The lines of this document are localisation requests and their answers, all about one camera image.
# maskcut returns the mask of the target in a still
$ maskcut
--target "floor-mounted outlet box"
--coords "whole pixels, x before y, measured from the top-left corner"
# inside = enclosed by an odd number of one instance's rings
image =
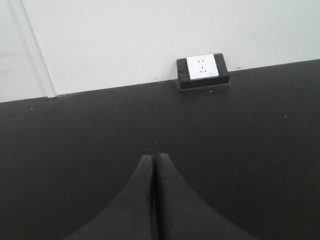
[[[176,65],[181,90],[229,83],[222,53],[177,59]]]

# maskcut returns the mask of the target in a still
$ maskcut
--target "black outlet box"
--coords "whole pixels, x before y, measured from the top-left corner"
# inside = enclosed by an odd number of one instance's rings
[[[181,58],[176,60],[178,70],[178,83],[181,90],[207,87],[219,84],[229,83],[229,74],[222,53],[213,54],[218,69],[219,76],[190,80],[187,59]]]

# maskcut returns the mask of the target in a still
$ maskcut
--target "black fabric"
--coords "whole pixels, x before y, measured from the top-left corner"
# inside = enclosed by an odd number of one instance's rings
[[[320,239],[320,60],[229,74],[0,103],[0,239],[70,236],[152,153],[255,236]]]
[[[257,240],[191,189],[166,153],[156,157],[156,215],[162,240]]]
[[[152,157],[144,155],[115,200],[65,240],[151,240],[153,176]]]

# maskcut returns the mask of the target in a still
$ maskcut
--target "black floor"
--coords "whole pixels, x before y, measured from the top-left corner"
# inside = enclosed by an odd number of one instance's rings
[[[62,239],[152,153],[169,153],[208,204],[261,239],[320,239],[320,60],[230,81],[0,103],[1,239]]]

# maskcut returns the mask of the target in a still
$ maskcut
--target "electrical outlet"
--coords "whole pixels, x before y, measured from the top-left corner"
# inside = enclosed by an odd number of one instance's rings
[[[207,79],[219,76],[213,54],[187,57],[186,63],[190,80]]]

